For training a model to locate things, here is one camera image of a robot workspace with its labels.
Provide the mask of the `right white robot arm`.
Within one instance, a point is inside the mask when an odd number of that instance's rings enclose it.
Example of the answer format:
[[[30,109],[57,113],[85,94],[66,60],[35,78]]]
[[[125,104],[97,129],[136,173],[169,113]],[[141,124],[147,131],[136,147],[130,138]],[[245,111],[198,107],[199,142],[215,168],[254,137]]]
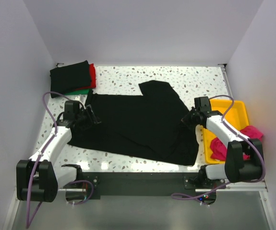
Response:
[[[212,109],[209,97],[196,97],[194,107],[181,120],[190,128],[203,126],[227,148],[224,164],[206,165],[205,172],[198,176],[198,183],[203,188],[209,188],[219,179],[227,179],[231,183],[256,183],[265,177],[262,142],[244,135],[225,119],[234,103],[235,100],[231,99],[229,108],[221,113]]]

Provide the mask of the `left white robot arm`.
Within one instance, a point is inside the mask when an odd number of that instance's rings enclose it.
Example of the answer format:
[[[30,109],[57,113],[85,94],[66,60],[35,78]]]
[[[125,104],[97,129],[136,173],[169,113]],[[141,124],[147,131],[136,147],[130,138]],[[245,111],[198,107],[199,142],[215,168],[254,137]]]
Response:
[[[17,198],[21,201],[52,202],[60,188],[80,187],[84,182],[82,168],[76,164],[56,166],[64,147],[74,135],[100,124],[91,105],[68,100],[64,111],[53,118],[52,131],[29,159],[16,165]]]

